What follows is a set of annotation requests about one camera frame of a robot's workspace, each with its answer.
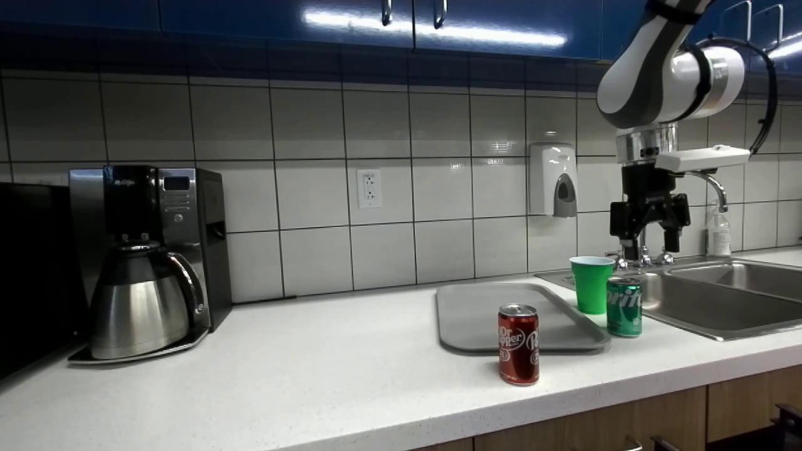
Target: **wall outlet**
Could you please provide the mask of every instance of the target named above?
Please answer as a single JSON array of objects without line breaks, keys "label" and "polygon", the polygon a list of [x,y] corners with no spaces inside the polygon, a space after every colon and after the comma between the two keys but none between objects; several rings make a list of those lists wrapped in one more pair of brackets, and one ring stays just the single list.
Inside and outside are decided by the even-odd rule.
[{"label": "wall outlet", "polygon": [[381,171],[356,171],[357,209],[381,209]]}]

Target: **kitchen counter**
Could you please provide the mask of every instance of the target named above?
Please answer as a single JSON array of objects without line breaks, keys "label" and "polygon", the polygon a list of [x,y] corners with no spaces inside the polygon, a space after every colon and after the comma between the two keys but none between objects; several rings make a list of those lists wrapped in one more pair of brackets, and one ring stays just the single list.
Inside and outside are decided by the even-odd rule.
[{"label": "kitchen counter", "polygon": [[[775,256],[802,265],[802,251]],[[434,289],[321,296],[241,305],[171,358],[59,358],[4,383],[0,448],[414,448],[798,363],[802,329],[717,343],[643,319],[604,353],[541,357],[541,380],[519,389],[493,357],[439,345]]]}]

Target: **green plastic cup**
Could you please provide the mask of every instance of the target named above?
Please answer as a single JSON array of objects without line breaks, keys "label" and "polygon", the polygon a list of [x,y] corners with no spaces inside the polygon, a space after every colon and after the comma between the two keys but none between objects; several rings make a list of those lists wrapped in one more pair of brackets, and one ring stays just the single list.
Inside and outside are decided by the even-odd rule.
[{"label": "green plastic cup", "polygon": [[575,256],[572,258],[572,273],[575,286],[575,308],[580,313],[604,313],[605,310],[605,281],[613,270],[612,258],[602,256]]}]

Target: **green can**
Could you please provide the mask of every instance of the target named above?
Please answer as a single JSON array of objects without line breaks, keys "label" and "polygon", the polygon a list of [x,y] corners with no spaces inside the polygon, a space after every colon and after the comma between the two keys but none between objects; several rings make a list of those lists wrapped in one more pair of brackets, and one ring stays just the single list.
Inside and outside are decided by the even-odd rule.
[{"label": "green can", "polygon": [[637,278],[605,283],[605,330],[622,339],[640,334],[640,286]]}]

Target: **sink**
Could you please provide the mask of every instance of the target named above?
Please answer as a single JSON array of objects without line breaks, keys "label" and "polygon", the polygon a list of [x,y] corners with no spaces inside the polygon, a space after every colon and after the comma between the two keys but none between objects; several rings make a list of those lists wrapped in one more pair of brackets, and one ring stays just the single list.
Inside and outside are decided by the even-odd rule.
[{"label": "sink", "polygon": [[763,263],[696,263],[645,273],[643,317],[714,342],[802,323],[802,270]]}]

